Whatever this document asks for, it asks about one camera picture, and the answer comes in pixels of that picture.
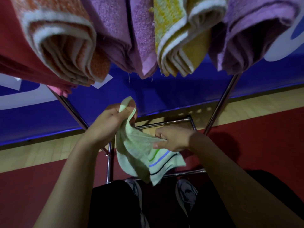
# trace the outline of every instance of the person's left hand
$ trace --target person's left hand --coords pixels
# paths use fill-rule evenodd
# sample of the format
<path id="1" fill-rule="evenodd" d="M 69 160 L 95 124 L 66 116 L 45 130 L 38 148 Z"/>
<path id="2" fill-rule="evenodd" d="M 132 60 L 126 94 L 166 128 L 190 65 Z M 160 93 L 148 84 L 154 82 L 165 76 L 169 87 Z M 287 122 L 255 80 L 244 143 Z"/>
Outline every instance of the person's left hand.
<path id="1" fill-rule="evenodd" d="M 105 147 L 115 136 L 121 123 L 127 119 L 135 108 L 135 101 L 131 100 L 129 105 L 119 112 L 120 103 L 109 105 L 101 115 L 94 121 L 89 129 L 84 133 L 82 142 L 94 149 Z M 137 112 L 130 121 L 135 123 Z"/>

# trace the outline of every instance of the purple towel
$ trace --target purple towel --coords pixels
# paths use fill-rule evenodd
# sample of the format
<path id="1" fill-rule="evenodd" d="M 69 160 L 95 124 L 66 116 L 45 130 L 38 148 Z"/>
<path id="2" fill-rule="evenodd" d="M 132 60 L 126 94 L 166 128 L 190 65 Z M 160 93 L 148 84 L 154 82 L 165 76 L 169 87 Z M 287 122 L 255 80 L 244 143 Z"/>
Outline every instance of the purple towel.
<path id="1" fill-rule="evenodd" d="M 212 29 L 209 56 L 218 71 L 241 74 L 263 58 L 287 30 L 304 0 L 230 0 L 222 23 Z"/>
<path id="2" fill-rule="evenodd" d="M 97 31 L 97 47 L 122 70 L 144 79 L 157 69 L 153 0 L 81 0 Z"/>

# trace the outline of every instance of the red mat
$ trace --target red mat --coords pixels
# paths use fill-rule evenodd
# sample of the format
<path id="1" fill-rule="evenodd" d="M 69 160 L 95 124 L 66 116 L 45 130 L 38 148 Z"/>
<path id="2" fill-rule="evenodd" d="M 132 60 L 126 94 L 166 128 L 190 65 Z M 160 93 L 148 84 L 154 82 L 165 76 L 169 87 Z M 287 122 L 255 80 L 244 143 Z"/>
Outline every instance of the red mat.
<path id="1" fill-rule="evenodd" d="M 263 169 L 285 182 L 304 200 L 304 108 L 212 128 L 212 140 L 243 169 Z M 188 168 L 199 168 L 197 159 L 183 153 Z M 65 160 L 0 174 L 1 227 L 32 227 L 59 176 Z M 94 186 L 106 179 L 107 158 L 99 153 Z M 114 179 L 125 178 L 114 163 Z M 192 175 L 198 188 L 206 174 Z M 163 179 L 152 189 L 141 184 L 143 211 L 150 226 L 187 227 L 183 211 L 174 194 L 175 178 Z"/>

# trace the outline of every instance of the hand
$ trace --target hand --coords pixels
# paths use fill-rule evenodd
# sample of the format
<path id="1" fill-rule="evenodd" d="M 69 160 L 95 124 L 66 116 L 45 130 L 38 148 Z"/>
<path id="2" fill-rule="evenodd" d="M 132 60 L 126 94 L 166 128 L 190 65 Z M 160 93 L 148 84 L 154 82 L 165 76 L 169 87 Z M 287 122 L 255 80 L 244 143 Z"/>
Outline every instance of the hand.
<path id="1" fill-rule="evenodd" d="M 135 101 L 131 100 L 129 105 L 119 112 L 120 103 L 109 105 L 84 133 L 82 141 L 98 150 L 105 147 L 114 138 L 121 123 L 130 116 L 135 106 Z M 130 123 L 135 123 L 136 118 L 137 112 Z"/>
<path id="2" fill-rule="evenodd" d="M 168 149 L 178 152 L 189 149 L 189 140 L 195 130 L 185 129 L 177 126 L 165 126 L 155 131 L 155 136 L 166 139 L 167 141 L 157 142 L 153 144 L 154 149 Z"/>

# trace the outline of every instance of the sneaker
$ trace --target sneaker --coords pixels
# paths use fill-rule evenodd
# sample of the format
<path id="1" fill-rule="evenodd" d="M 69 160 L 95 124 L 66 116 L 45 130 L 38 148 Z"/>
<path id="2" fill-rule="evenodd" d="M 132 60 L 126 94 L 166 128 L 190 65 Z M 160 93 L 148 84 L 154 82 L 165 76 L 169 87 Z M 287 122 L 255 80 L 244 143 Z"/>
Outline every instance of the sneaker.
<path id="1" fill-rule="evenodd" d="M 195 204 L 197 193 L 196 188 L 188 180 L 182 178 L 177 181 L 175 195 L 187 217 Z"/>
<path id="2" fill-rule="evenodd" d="M 142 192 L 141 192 L 141 188 L 139 186 L 139 184 L 131 179 L 131 178 L 127 178 L 125 180 L 126 183 L 128 183 L 128 185 L 131 187 L 133 193 L 135 194 L 136 197 L 138 197 L 139 199 L 139 207 L 140 207 L 140 224 L 142 228 L 150 228 L 148 220 L 146 218 L 146 216 L 143 214 L 143 210 L 142 210 Z"/>

